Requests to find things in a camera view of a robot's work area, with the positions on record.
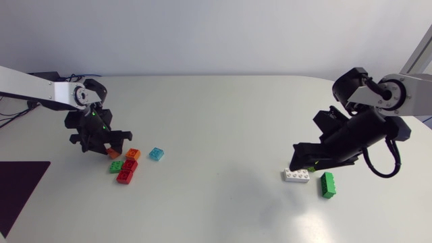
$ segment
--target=white wall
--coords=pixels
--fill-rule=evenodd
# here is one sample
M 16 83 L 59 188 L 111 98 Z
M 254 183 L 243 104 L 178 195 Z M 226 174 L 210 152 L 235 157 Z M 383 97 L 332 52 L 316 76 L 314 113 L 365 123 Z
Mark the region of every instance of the white wall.
M 398 72 L 430 0 L 1 0 L 0 65 L 61 74 Z

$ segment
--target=white table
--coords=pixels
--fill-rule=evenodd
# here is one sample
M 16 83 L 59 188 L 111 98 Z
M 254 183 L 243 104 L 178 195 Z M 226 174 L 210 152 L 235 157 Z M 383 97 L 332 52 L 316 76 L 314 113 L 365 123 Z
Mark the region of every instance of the white table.
M 332 82 L 299 76 L 99 78 L 114 130 L 130 130 L 125 152 L 143 156 L 132 182 L 118 184 L 111 160 L 81 153 L 66 111 L 38 108 L 0 130 L 2 160 L 52 162 L 6 240 L 15 242 L 432 242 L 432 131 L 413 117 L 398 143 L 402 169 L 375 176 L 361 158 L 319 176 L 283 182 L 298 142 L 318 142 L 312 118 L 330 105 Z M 146 155 L 165 151 L 160 162 Z M 384 141 L 376 168 L 394 166 Z

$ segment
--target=blue lego brick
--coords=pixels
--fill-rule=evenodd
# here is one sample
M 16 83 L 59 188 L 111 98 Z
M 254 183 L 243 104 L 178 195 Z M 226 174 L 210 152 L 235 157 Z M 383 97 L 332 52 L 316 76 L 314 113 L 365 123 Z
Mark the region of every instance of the blue lego brick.
M 163 156 L 163 150 L 159 148 L 154 148 L 150 154 L 149 157 L 153 160 L 159 161 Z

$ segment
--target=orange lego brick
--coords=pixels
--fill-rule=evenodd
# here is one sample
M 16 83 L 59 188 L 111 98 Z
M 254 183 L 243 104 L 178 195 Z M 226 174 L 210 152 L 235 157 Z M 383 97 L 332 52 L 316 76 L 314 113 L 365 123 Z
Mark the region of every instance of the orange lego brick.
M 138 149 L 135 148 L 131 148 L 127 153 L 126 153 L 126 158 L 129 160 L 133 160 L 133 161 L 137 161 L 141 156 L 141 152 Z
M 108 149 L 107 149 L 107 153 L 108 153 L 108 155 L 109 155 L 112 159 L 115 159 L 115 158 L 117 158 L 118 156 L 120 156 L 120 153 L 118 153 L 117 151 L 113 150 L 112 148 L 108 148 Z

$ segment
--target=green lego brick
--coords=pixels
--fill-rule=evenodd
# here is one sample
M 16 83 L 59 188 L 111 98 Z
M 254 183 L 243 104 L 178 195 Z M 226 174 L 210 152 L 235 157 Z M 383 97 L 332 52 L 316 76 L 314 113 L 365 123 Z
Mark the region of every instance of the green lego brick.
M 122 170 L 123 161 L 113 161 L 109 168 L 109 173 L 119 173 Z
M 332 173 L 324 172 L 321 176 L 321 190 L 325 198 L 331 198 L 336 194 L 335 180 Z

